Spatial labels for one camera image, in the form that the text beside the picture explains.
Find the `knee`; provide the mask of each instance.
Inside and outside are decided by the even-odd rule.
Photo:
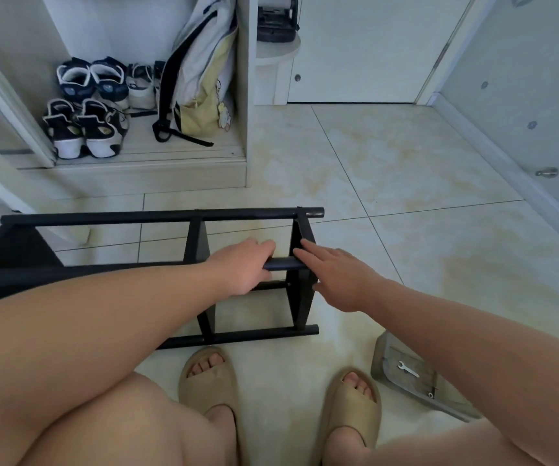
[[[144,411],[164,409],[165,403],[171,402],[158,384],[138,373],[131,373],[106,394],[105,399],[126,406],[128,409]]]

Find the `navy sneaker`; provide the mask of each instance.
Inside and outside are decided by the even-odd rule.
[[[89,68],[101,99],[120,111],[128,109],[128,85],[126,65],[113,57],[97,60]]]
[[[45,132],[53,142],[59,158],[85,155],[82,130],[74,121],[74,106],[65,99],[52,99],[42,117]]]
[[[128,119],[122,111],[101,101],[86,99],[76,121],[82,126],[89,152],[93,156],[106,158],[120,153],[122,140],[128,132]]]
[[[96,91],[96,83],[89,67],[88,61],[73,57],[57,68],[57,81],[66,100],[81,105],[83,100],[92,97]]]

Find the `sneaker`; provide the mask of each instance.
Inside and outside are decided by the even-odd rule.
[[[74,106],[65,99],[52,99],[42,117],[45,131],[59,158],[66,160],[82,156],[85,140],[82,130],[74,122]]]
[[[155,76],[150,65],[131,64],[128,66],[128,103],[135,109],[156,109]]]
[[[92,78],[96,82],[98,94],[105,103],[120,111],[128,109],[128,86],[126,79],[126,65],[113,57],[97,60],[89,68]]]
[[[76,121],[82,126],[89,152],[93,156],[106,158],[120,153],[122,140],[128,132],[128,119],[122,111],[101,101],[86,99]]]
[[[89,66],[88,61],[73,57],[57,68],[57,81],[66,100],[80,105],[83,100],[92,97],[96,83]]]

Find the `hand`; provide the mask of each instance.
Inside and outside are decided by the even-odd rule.
[[[267,240],[258,243],[246,239],[241,243],[229,245],[213,253],[206,263],[212,265],[225,284],[225,297],[247,294],[259,282],[271,279],[271,272],[262,266],[273,255],[275,242]]]
[[[321,247],[302,239],[305,248],[294,249],[294,256],[312,270],[320,280],[314,289],[322,294],[328,304],[352,313],[363,311],[370,296],[374,296],[385,278],[363,261],[340,249]]]

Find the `backpack strap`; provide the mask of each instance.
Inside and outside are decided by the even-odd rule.
[[[213,142],[206,142],[205,140],[196,139],[189,135],[183,134],[179,130],[170,128],[171,121],[167,118],[170,113],[171,100],[174,95],[174,90],[176,89],[176,80],[178,79],[178,72],[184,57],[191,48],[193,41],[200,35],[202,30],[205,28],[208,22],[217,17],[217,10],[206,16],[204,21],[199,23],[199,25],[189,34],[184,41],[181,42],[180,46],[172,53],[170,58],[165,63],[163,68],[163,74],[161,75],[161,87],[159,88],[159,119],[152,125],[152,131],[155,134],[155,139],[159,142],[167,142],[172,135],[180,137],[184,140],[196,143],[198,145],[204,145],[205,147],[212,147]],[[174,115],[174,120],[176,121],[176,126],[178,128],[180,125],[180,117]]]

